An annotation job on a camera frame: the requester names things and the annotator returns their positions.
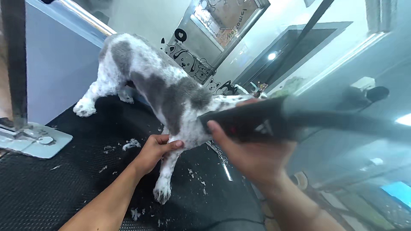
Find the cartoon cat drawing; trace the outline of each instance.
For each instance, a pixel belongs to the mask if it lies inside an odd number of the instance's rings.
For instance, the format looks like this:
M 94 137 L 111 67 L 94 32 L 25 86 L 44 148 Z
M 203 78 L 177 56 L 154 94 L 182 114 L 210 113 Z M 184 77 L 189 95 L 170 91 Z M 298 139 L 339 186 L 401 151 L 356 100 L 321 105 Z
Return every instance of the cartoon cat drawing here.
M 211 92 L 214 93 L 217 90 L 217 87 L 220 86 L 220 82 L 214 83 L 214 79 L 211 78 L 211 80 L 207 84 L 207 89 Z

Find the metal base plate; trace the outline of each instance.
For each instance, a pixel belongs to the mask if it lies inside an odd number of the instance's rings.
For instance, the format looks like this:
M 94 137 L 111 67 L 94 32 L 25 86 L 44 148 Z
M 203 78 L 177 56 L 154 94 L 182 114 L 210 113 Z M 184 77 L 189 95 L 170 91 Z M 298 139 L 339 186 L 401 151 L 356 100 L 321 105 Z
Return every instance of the metal base plate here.
M 51 127 L 33 122 L 29 125 L 30 129 L 25 129 L 25 135 L 16 139 L 13 138 L 14 132 L 0 128 L 0 148 L 50 159 L 73 139 L 73 136 Z

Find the dog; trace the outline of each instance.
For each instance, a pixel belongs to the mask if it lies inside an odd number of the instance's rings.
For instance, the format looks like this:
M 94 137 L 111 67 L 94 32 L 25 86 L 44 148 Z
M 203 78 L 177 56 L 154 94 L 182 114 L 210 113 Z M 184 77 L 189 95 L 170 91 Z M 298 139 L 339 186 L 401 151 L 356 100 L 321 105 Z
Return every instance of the dog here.
M 124 91 L 132 81 L 164 124 L 162 134 L 169 142 L 182 140 L 184 148 L 164 155 L 160 176 L 153 189 L 154 198 L 165 204 L 171 196 L 170 179 L 182 152 L 211 140 L 198 117 L 209 111 L 231 109 L 251 95 L 213 95 L 197 83 L 165 52 L 152 47 L 138 35 L 114 34 L 104 41 L 99 55 L 97 80 L 77 102 L 73 111 L 81 117 L 96 112 L 98 98 L 117 94 L 120 100 L 133 103 Z

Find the grooming table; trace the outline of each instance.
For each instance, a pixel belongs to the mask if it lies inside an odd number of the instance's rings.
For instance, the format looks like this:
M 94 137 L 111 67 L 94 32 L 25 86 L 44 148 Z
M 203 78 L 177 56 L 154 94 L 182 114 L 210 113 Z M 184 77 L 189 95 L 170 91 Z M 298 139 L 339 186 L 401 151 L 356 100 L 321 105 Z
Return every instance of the grooming table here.
M 88 118 L 69 108 L 48 124 L 74 137 L 55 157 L 0 158 L 0 230 L 57 230 L 139 153 L 141 148 L 124 152 L 126 141 L 135 138 L 143 145 L 149 135 L 161 133 L 161 123 L 140 102 L 104 97 L 96 108 L 97 114 Z M 265 230 L 250 183 L 231 165 L 228 172 L 233 181 L 205 144 L 183 153 L 171 179 L 171 198 L 161 206 L 152 194 L 158 164 L 141 179 L 120 230 Z M 137 221 L 131 219 L 134 208 L 139 213 L 145 209 Z

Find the cartoon dog drawing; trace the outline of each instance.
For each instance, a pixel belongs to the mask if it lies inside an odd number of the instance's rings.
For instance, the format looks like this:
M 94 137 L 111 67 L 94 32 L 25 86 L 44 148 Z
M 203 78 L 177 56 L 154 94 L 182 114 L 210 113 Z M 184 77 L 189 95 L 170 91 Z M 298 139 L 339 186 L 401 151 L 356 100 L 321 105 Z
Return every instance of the cartoon dog drawing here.
M 185 49 L 176 52 L 173 55 L 175 62 L 185 70 L 185 72 L 190 73 L 195 70 L 195 58 L 194 56 Z
M 197 72 L 194 74 L 193 78 L 194 78 L 197 82 L 199 82 L 199 83 L 201 83 L 201 84 L 204 84 L 204 83 L 207 81 L 207 74 L 204 73 L 204 72 L 202 72 L 202 71 L 197 71 Z
M 220 82 L 214 83 L 214 79 L 211 78 L 210 82 L 207 84 L 207 89 L 211 92 L 214 93 L 217 90 L 217 87 L 220 86 Z
M 231 80 L 228 80 L 225 84 L 223 84 L 215 93 L 216 95 L 234 95 L 238 90 L 238 87 L 233 87 L 231 85 Z

